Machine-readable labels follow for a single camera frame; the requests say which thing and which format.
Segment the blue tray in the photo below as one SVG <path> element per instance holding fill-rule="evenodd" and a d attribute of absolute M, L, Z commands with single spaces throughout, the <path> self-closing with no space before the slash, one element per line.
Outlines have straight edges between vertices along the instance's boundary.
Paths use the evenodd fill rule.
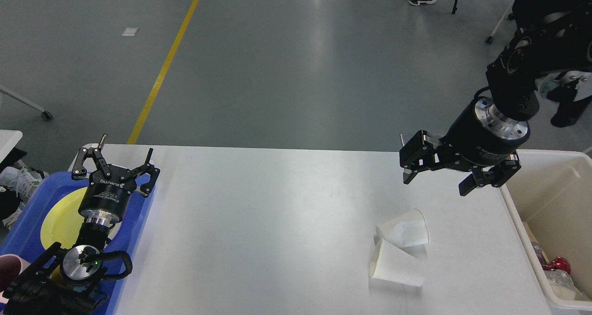
<path fill-rule="evenodd" d="M 143 175 L 137 182 L 143 184 L 148 180 L 148 176 Z M 88 186 L 87 180 L 74 181 L 70 178 L 69 172 L 57 172 L 47 176 L 35 190 L 21 217 L 0 245 L 0 254 L 17 254 L 30 263 L 36 260 L 45 251 L 41 244 L 40 233 L 41 225 L 49 210 L 68 193 L 86 186 Z M 124 250 L 133 256 L 153 197 L 144 198 L 138 193 L 131 195 L 121 228 L 113 241 L 105 248 L 106 251 Z M 62 245 L 62 248 L 67 249 L 71 246 Z M 108 269 L 107 273 L 109 274 L 119 273 L 123 270 L 120 261 L 105 262 L 104 266 Z M 109 298 L 92 313 L 93 315 L 112 315 L 114 313 L 124 281 L 125 279 L 103 281 L 99 284 L 98 290 L 108 294 Z"/>

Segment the concrete floor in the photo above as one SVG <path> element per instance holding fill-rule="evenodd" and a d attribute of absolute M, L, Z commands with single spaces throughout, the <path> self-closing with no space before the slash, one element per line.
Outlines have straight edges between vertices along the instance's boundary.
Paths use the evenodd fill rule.
<path fill-rule="evenodd" d="M 125 143 L 191 1 L 0 0 L 0 83 L 55 116 L 4 97 L 25 161 L 55 172 L 103 132 Z M 511 0 L 453 1 L 200 0 L 138 143 L 397 151 L 444 133 L 515 29 L 487 45 Z M 524 148 L 592 145 L 589 113 L 557 129 L 554 108 Z"/>

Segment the white paper cup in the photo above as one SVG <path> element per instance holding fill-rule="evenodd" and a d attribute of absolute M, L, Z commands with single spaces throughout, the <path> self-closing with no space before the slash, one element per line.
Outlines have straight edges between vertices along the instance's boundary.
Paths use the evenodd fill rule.
<path fill-rule="evenodd" d="M 399 248 L 423 245 L 430 241 L 426 220 L 417 209 L 408 211 L 376 228 L 382 237 Z"/>
<path fill-rule="evenodd" d="M 417 258 L 380 239 L 370 261 L 370 277 L 420 287 L 426 275 Z"/>
<path fill-rule="evenodd" d="M 18 277 L 29 266 L 29 262 L 23 260 L 15 254 L 5 254 L 0 256 L 0 303 L 7 303 L 4 298 L 4 290 L 10 286 L 10 283 Z"/>

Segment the yellow plate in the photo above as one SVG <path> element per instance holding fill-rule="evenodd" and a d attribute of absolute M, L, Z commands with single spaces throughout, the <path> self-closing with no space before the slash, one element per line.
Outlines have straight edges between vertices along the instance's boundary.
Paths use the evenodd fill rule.
<path fill-rule="evenodd" d="M 80 226 L 84 222 L 83 216 L 78 214 L 78 208 L 84 197 L 86 188 L 74 190 L 60 199 L 49 210 L 43 224 L 41 225 L 41 244 L 45 249 L 53 245 L 54 242 L 62 244 L 62 248 L 70 248 L 78 238 Z M 121 224 L 116 224 L 109 233 L 109 238 L 113 239 Z"/>

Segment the white storage bin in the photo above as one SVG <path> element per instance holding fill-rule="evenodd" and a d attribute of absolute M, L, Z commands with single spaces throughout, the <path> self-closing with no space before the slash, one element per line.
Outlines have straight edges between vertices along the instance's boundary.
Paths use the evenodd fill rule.
<path fill-rule="evenodd" d="M 543 294 L 564 309 L 592 310 L 592 302 L 557 298 L 522 222 L 549 259 L 566 258 L 575 286 L 592 296 L 592 159 L 579 152 L 519 150 L 522 169 L 501 188 Z"/>

